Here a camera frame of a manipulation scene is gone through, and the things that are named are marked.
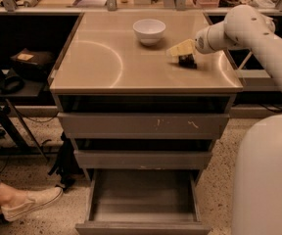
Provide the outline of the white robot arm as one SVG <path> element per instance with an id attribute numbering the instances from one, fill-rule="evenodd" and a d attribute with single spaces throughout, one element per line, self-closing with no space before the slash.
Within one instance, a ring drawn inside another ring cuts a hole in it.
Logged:
<path id="1" fill-rule="evenodd" d="M 249 5 L 230 9 L 222 22 L 205 26 L 185 52 L 247 49 L 262 66 L 240 71 L 249 91 L 282 93 L 282 38 L 273 18 Z M 282 115 L 253 125 L 235 162 L 231 235 L 282 235 Z"/>

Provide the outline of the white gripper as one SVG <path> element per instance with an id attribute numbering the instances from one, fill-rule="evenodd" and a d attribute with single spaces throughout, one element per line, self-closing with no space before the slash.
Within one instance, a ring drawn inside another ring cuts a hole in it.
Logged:
<path id="1" fill-rule="evenodd" d="M 224 49 L 232 49 L 235 42 L 225 33 L 224 23 L 216 23 L 199 30 L 192 39 L 184 40 L 166 51 L 170 57 L 179 57 L 195 53 L 195 48 L 202 54 L 210 54 Z"/>

